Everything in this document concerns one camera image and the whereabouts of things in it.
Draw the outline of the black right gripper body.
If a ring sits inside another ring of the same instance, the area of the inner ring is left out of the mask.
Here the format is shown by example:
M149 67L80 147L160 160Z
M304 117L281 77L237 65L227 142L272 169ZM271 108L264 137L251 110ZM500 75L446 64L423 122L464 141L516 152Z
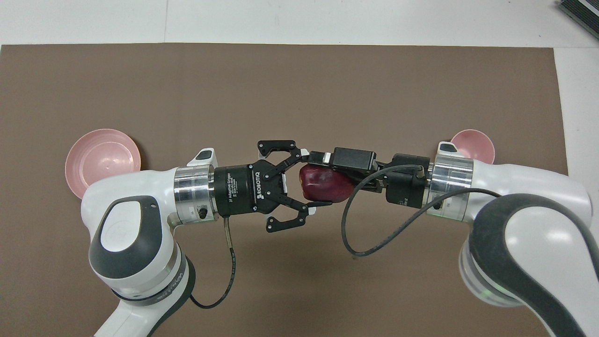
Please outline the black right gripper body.
M420 209L424 199L427 183L426 173L429 164L430 158L426 156L395 154L391 162L385 165L385 168L406 165L421 166L422 174L418 176L418 173L409 168L399 168L386 172L387 190L385 197L387 202Z

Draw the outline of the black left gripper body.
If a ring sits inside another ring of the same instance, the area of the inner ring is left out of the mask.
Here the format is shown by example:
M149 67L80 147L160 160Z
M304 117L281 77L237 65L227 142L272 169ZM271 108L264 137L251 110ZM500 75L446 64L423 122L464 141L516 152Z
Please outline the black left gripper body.
M280 203L271 199L287 195L282 175L269 173L274 168L266 160L240 166L218 167L214 171L214 201L218 214L231 216L260 212L268 214Z

